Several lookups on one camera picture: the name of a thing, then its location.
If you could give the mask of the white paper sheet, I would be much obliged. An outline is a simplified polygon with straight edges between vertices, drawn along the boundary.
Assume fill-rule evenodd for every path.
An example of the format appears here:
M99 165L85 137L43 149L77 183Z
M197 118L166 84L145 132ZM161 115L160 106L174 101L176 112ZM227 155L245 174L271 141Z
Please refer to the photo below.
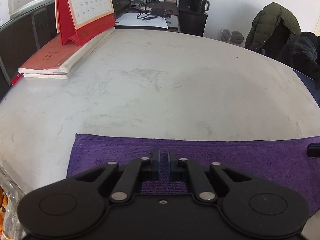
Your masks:
M137 18L138 12L127 12L120 18L116 19L116 27L150 27L150 28L160 28L168 29L167 22L162 17L150 17Z

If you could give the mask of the dark wooden desk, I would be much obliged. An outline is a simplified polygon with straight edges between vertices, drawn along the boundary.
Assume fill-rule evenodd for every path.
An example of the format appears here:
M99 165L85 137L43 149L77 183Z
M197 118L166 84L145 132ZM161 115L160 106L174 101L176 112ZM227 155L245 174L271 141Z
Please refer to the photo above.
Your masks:
M137 18L146 18L147 16L156 18L162 17L166 20L168 29L150 28L150 27L116 27L116 29L149 29L163 30L180 33L179 10L176 3L169 2L149 2L141 7L131 7L128 12L138 12Z

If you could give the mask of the black cabinet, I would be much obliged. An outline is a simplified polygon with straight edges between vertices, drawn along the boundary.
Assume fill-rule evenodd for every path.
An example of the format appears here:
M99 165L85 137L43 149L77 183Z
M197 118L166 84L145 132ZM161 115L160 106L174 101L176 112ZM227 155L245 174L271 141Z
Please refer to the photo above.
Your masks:
M207 22L207 13L193 11L179 11L180 30L183 34L203 36Z

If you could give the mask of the green puffer jacket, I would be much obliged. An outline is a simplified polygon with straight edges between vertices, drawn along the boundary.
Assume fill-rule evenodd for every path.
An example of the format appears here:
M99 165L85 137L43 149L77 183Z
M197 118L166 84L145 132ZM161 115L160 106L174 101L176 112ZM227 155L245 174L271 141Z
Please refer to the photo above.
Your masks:
M287 41L301 33L295 15L282 5L272 2L252 21L245 48L276 59Z

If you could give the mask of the purple microfiber towel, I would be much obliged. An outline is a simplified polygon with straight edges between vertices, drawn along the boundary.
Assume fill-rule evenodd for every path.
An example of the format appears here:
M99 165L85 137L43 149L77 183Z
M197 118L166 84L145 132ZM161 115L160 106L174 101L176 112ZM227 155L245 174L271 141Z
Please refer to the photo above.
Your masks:
M183 183L169 181L168 155L195 159L208 166L220 162L236 170L267 179L299 192L309 204L310 215L319 211L319 159L306 155L307 146L319 137L278 141L184 141L146 138L103 137L77 134L71 150L67 176L116 161L126 165L138 157L161 151L159 181L143 184L143 194L184 194Z

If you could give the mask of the grey plush slippers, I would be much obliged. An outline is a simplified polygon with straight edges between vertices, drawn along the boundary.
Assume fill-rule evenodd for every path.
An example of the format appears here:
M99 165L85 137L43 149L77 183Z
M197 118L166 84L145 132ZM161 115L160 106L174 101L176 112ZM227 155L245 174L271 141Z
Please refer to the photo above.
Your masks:
M241 32L237 30L231 32L229 29L223 29L220 41L230 43L236 46L242 46L244 42L244 36Z

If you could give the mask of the seated man in black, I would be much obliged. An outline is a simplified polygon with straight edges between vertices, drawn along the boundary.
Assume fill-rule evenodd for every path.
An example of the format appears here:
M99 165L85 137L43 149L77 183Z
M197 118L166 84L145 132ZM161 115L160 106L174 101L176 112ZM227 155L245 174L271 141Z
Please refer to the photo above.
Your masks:
M319 36L304 31L289 39L276 58L311 78L315 82L315 90L319 89L319 41Z

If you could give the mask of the red desk calendar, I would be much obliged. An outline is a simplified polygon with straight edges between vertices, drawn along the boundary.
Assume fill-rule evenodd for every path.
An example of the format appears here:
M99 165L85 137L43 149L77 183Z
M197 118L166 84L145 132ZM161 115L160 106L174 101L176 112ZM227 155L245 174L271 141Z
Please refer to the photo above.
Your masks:
M112 0L55 0L55 17L63 45L82 46L115 26Z

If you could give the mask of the red cover book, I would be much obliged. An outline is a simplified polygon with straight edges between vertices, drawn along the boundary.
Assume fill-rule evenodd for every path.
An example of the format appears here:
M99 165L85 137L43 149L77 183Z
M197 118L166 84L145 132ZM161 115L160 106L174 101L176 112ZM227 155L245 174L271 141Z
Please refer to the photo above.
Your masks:
M21 77L67 79L73 66L100 47L114 31L112 27L82 46L71 41L63 45L60 36L55 37L18 68L18 74L12 79L11 85L15 85Z

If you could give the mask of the blue table mat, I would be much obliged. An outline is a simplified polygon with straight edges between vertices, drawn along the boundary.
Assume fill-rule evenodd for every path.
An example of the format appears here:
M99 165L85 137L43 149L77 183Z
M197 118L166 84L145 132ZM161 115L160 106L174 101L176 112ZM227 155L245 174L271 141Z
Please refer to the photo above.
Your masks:
M316 83L303 73L293 69L295 74L300 78L304 86L308 89L310 94L314 97L315 100L319 100L319 89L316 89Z

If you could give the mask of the black printer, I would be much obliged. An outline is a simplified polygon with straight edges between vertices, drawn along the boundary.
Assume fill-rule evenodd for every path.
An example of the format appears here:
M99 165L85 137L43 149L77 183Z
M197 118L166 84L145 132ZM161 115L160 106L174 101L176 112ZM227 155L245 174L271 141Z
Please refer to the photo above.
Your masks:
M115 19L119 18L131 8L131 0L112 0Z

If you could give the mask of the black mug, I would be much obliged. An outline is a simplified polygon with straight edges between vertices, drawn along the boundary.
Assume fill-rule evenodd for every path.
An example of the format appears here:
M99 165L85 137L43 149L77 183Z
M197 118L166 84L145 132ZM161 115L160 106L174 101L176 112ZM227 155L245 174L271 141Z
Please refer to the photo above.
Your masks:
M204 14L209 11L210 2L208 0L194 0L194 11L199 14Z

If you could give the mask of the glass ashtray with peels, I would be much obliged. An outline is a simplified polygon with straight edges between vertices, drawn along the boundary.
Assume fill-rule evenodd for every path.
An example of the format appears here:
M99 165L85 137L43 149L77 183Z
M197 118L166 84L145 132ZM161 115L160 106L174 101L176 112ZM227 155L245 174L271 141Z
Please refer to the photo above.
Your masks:
M17 216L24 192L1 166L1 239L22 239L25 233Z

